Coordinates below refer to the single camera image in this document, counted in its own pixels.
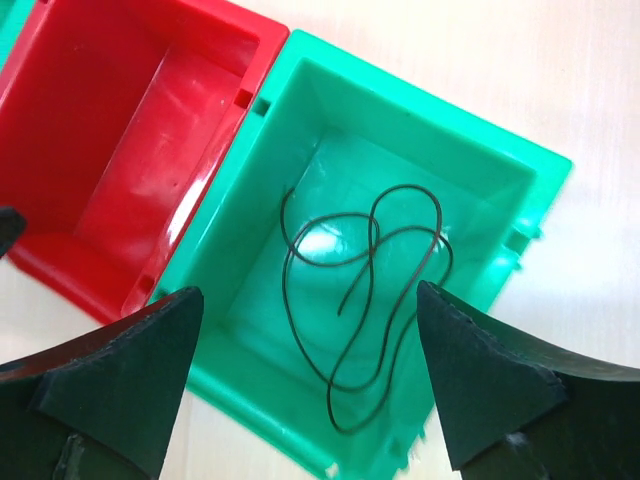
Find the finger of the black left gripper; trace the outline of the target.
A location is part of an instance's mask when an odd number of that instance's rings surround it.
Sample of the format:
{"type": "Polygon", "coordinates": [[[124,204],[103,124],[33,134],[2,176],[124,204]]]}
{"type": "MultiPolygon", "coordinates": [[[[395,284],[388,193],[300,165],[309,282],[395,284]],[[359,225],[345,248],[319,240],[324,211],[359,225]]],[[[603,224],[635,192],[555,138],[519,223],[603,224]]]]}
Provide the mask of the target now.
{"type": "Polygon", "coordinates": [[[0,208],[0,257],[6,255],[27,227],[26,219],[13,207],[0,208]]]}

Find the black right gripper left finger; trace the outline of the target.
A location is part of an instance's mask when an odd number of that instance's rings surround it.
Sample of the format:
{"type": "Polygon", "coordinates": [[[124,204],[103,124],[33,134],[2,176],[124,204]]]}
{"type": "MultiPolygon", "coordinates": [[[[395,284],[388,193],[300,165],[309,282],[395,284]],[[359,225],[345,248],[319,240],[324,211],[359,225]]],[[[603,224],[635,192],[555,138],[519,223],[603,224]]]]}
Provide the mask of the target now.
{"type": "Polygon", "coordinates": [[[2,364],[2,478],[159,478],[203,312],[201,290],[182,288],[2,364]]]}

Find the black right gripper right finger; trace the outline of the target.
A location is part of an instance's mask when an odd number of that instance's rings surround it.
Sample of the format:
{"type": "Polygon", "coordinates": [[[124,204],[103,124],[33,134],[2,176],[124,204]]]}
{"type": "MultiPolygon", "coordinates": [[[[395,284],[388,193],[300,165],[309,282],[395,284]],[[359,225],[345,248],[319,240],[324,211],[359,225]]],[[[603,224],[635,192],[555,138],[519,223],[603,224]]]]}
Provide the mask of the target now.
{"type": "Polygon", "coordinates": [[[636,479],[639,371],[564,349],[431,282],[417,324],[464,479],[636,479]]]}

